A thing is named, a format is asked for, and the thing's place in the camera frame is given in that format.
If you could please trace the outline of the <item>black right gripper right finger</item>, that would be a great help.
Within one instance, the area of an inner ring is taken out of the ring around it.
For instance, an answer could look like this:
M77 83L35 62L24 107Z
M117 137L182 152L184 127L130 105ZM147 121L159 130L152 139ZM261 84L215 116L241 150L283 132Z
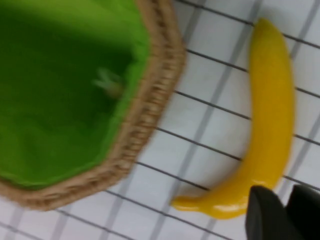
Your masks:
M320 240L320 194L317 191L294 185L286 212L305 240Z

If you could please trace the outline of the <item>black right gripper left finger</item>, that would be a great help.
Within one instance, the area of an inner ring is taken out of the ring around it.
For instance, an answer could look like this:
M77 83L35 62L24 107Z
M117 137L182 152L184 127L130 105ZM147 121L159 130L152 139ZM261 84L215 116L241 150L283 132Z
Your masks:
M250 188L246 213L248 240L296 240L298 232L274 192L256 185Z

